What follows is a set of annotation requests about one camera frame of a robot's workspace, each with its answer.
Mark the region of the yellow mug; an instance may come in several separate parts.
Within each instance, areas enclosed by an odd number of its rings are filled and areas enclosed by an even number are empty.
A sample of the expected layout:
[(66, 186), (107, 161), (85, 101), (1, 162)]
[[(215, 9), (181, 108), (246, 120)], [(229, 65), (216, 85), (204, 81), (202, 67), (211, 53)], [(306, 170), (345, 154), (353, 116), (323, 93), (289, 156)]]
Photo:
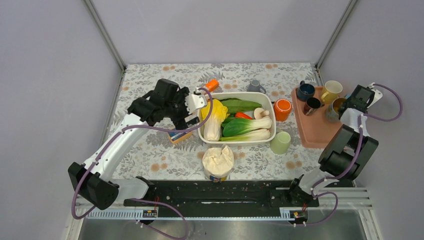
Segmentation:
[(335, 80), (329, 80), (325, 83), (324, 88), (321, 92), (320, 100), (324, 104), (331, 104), (335, 99), (339, 97), (339, 94), (343, 91), (343, 86)]

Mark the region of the light blue floral mug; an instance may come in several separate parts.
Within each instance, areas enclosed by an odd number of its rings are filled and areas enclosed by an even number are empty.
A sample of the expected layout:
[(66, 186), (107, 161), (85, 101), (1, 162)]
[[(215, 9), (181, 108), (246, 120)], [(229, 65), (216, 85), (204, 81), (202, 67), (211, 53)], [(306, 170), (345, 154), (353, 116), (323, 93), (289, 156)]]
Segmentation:
[(327, 121), (335, 123), (339, 120), (339, 109), (346, 100), (345, 97), (339, 97), (327, 107), (324, 113)]

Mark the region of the small brown mug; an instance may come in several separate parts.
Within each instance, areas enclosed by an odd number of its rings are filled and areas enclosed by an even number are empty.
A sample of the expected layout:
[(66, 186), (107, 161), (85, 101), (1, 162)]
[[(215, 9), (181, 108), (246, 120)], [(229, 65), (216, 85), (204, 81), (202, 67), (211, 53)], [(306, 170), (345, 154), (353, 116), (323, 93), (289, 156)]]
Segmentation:
[(302, 112), (305, 116), (310, 116), (314, 114), (318, 109), (322, 108), (324, 105), (325, 104), (321, 102), (320, 99), (316, 97), (310, 97), (305, 102)]

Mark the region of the dark blue mug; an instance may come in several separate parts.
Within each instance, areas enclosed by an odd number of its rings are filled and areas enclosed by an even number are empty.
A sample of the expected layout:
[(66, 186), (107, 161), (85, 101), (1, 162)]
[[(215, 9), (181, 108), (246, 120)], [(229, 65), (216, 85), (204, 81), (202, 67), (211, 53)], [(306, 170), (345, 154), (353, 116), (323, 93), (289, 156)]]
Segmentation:
[(296, 90), (296, 97), (302, 102), (306, 102), (309, 98), (315, 95), (315, 87), (312, 84), (306, 83), (302, 80)]

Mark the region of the grey mug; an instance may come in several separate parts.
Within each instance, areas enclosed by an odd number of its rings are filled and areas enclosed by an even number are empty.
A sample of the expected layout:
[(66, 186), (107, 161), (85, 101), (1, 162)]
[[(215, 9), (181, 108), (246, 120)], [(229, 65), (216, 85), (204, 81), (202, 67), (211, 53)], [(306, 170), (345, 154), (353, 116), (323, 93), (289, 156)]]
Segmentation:
[(266, 89), (261, 85), (261, 83), (258, 80), (252, 80), (247, 87), (247, 91), (257, 92), (262, 94), (267, 93)]

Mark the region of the orange mug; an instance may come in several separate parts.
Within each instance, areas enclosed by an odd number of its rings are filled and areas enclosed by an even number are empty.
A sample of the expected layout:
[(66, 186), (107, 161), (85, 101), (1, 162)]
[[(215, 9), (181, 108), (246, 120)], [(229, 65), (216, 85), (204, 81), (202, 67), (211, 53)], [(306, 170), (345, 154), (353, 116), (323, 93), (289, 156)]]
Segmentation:
[(278, 122), (284, 122), (288, 119), (291, 110), (292, 110), (292, 104), (289, 100), (280, 98), (273, 104), (273, 109), (275, 113), (275, 119)]

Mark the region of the napa cabbage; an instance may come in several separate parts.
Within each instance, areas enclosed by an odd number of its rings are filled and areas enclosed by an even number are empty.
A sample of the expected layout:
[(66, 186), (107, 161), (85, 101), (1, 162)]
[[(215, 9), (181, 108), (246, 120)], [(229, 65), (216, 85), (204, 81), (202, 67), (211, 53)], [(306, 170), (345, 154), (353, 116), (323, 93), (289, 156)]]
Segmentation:
[(221, 124), (228, 115), (228, 108), (218, 99), (213, 99), (212, 112), (203, 125), (203, 138), (207, 141), (216, 142), (221, 137)]

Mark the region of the upper bok choy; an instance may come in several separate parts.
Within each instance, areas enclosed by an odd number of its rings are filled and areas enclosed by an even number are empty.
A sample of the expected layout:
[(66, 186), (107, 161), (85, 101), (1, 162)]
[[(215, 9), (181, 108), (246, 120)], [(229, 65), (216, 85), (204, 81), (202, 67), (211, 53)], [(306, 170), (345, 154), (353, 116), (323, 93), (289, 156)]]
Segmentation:
[(273, 121), (269, 117), (261, 119), (236, 118), (225, 124), (222, 130), (224, 137), (234, 137), (259, 129), (270, 129)]

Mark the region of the bok choy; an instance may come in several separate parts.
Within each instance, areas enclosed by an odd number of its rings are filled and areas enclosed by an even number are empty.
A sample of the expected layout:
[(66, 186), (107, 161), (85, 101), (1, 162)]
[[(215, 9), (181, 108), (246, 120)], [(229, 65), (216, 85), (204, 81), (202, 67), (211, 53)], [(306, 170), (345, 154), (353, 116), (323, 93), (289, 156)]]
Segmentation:
[(273, 121), (269, 117), (261, 119), (236, 118), (225, 124), (222, 130), (224, 137), (234, 137), (259, 129), (270, 129)]
[(222, 142), (248, 142), (248, 141), (261, 141), (270, 138), (270, 131), (265, 128), (253, 130), (241, 135), (221, 137), (219, 141)]

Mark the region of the paper covered can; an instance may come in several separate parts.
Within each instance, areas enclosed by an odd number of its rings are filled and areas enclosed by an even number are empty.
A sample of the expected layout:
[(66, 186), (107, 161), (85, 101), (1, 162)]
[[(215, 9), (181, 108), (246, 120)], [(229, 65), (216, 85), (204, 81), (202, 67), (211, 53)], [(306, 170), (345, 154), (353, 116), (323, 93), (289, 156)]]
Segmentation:
[(205, 178), (214, 183), (228, 180), (234, 163), (234, 153), (226, 144), (209, 148), (202, 157)]

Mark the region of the floral tablecloth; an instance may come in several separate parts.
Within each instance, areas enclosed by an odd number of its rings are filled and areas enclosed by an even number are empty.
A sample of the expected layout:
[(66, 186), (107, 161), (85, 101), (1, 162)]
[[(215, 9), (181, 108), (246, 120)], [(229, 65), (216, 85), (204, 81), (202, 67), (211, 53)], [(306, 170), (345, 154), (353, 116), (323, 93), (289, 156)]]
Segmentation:
[[(219, 82), (218, 92), (244, 92), (253, 80), (259, 81), (271, 101), (291, 99), (301, 81), (317, 85), (315, 69), (306, 63), (215, 63), (215, 64), (131, 64), (127, 67), (118, 95), (110, 131), (123, 120), (133, 100), (155, 88), (159, 79), (168, 79), (190, 90), (210, 80)], [(291, 113), (276, 125), (278, 132), (291, 137), (284, 154), (274, 154), (268, 143), (232, 145), (234, 167), (230, 180), (290, 180), (313, 171), (322, 153), (302, 145), (296, 118)], [(166, 132), (150, 130), (121, 160), (115, 179), (142, 176), (149, 180), (205, 180), (202, 157), (211, 147), (197, 132), (173, 144)]]

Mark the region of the king oyster mushroom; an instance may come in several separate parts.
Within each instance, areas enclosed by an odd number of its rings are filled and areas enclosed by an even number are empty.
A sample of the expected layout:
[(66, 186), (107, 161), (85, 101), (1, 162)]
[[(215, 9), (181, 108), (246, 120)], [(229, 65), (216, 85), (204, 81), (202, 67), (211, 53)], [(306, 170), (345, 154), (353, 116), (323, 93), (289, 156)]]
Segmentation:
[(256, 108), (253, 111), (253, 116), (255, 120), (259, 120), (265, 117), (268, 117), (270, 115), (270, 112), (268, 110), (265, 110), (261, 107)]

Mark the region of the lower bok choy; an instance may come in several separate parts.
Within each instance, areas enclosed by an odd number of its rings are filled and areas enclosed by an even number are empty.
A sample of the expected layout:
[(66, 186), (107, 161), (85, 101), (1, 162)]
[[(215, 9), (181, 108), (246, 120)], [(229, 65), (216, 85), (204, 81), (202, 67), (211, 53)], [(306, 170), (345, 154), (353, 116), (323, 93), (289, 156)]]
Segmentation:
[(270, 138), (270, 131), (265, 128), (253, 130), (241, 135), (221, 137), (219, 141), (222, 142), (248, 142), (248, 141), (261, 141)]

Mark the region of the white rectangular basin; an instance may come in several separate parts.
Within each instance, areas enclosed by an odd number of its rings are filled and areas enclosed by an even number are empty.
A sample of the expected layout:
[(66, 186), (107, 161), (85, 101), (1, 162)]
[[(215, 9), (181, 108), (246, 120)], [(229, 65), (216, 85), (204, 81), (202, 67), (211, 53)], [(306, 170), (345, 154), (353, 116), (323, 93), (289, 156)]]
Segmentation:
[(273, 109), (273, 104), (271, 103), (271, 99), (264, 93), (261, 92), (218, 92), (211, 93), (213, 99), (223, 100), (236, 98), (245, 101), (253, 101), (262, 105), (262, 108), (266, 111), (269, 111), (269, 118), (272, 120), (272, 125), (269, 129), (270, 136), (267, 139), (262, 140), (245, 140), (245, 141), (209, 141), (204, 138), (204, 126), (198, 128), (197, 134), (199, 138), (206, 144), (217, 145), (217, 144), (226, 144), (226, 145), (238, 145), (238, 146), (249, 146), (249, 145), (258, 145), (264, 144), (271, 141), (277, 133), (276, 126), (276, 116), (275, 111)]

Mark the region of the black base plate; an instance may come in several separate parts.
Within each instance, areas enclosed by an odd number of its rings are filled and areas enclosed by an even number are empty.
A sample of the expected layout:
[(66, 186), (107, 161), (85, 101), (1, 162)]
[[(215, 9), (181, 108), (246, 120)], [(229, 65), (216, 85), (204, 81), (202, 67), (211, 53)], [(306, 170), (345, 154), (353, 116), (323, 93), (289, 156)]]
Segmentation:
[(271, 218), (280, 208), (309, 209), (319, 201), (296, 199), (289, 180), (150, 180), (143, 197), (176, 208), (186, 218)]

